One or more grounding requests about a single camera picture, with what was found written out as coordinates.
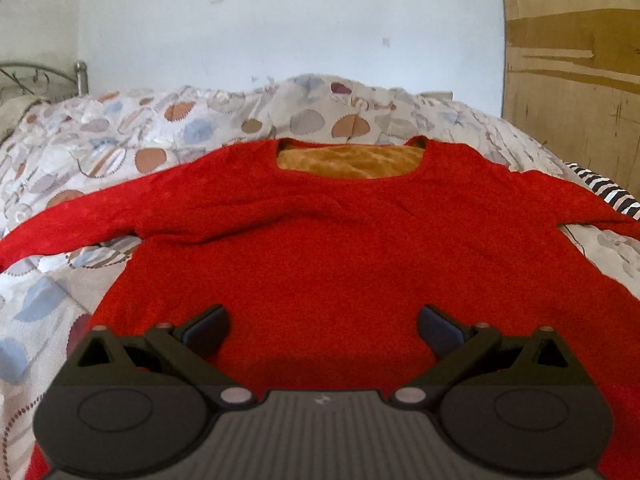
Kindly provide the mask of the red long-sleeved sweater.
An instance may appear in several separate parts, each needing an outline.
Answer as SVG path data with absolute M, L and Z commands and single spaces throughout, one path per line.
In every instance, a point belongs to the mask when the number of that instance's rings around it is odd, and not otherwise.
M 426 304 L 509 335 L 552 326 L 612 408 L 602 474 L 637 478 L 638 299 L 562 229 L 637 237 L 638 222 L 464 144 L 407 148 L 420 162 L 406 174 L 342 180 L 279 165 L 310 144 L 231 145 L 40 212 L 2 240 L 1 264 L 139 237 L 92 324 L 139 335 L 221 304 L 231 332 L 215 363 L 256 393 L 393 391 L 434 362 L 416 332 Z

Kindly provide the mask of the striped bed sheet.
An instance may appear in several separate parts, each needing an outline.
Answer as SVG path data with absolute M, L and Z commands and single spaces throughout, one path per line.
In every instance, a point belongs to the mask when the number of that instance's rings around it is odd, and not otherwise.
M 634 220 L 639 220 L 640 203 L 626 188 L 622 188 L 603 174 L 579 166 L 576 162 L 567 162 L 566 166 L 577 174 L 577 177 L 587 185 L 591 192 L 602 198 L 614 210 Z

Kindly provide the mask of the patterned white duvet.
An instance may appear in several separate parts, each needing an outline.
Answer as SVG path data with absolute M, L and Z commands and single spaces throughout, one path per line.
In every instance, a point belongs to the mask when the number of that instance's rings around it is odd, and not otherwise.
M 267 140 L 313 145 L 313 153 L 282 154 L 278 163 L 320 177 L 372 180 L 406 174 L 420 162 L 408 143 L 422 138 L 464 144 L 513 172 L 539 171 L 586 188 L 555 155 L 501 118 L 460 102 L 330 76 L 297 76 L 245 93 L 184 87 L 78 96 L 58 104 L 17 99 L 16 105 L 21 110 L 16 125 L 1 133 L 1 243 L 9 232 L 60 203 L 221 148 Z M 586 224 L 567 224 L 562 231 L 603 275 L 639 302 L 639 234 L 629 237 Z M 139 237 L 126 235 L 73 252 L 29 256 L 8 268 L 1 265 L 3 478 L 47 474 L 47 454 L 35 439 L 32 421 L 78 346 L 109 368 L 122 355 L 120 338 L 142 339 L 119 375 L 121 396 L 130 396 L 130 379 L 149 378 L 168 367 L 145 341 L 146 331 L 119 335 L 91 322 L 139 245 Z M 435 364 L 434 356 L 421 373 Z M 258 399 L 273 398 L 281 390 L 309 390 L 314 407 L 326 408 L 332 391 L 364 390 L 387 398 L 398 388 L 247 389 Z

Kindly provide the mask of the metal bed headboard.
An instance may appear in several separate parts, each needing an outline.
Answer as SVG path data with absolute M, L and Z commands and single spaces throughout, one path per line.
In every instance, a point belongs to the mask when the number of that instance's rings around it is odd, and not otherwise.
M 77 61 L 72 68 L 56 68 L 27 61 L 2 61 L 1 103 L 21 96 L 40 96 L 60 102 L 89 93 L 88 67 Z

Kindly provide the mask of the wooden wardrobe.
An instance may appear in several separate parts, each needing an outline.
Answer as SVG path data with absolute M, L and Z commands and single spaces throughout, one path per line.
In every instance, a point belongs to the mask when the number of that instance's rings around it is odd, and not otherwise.
M 639 192 L 639 0 L 503 0 L 502 116 Z

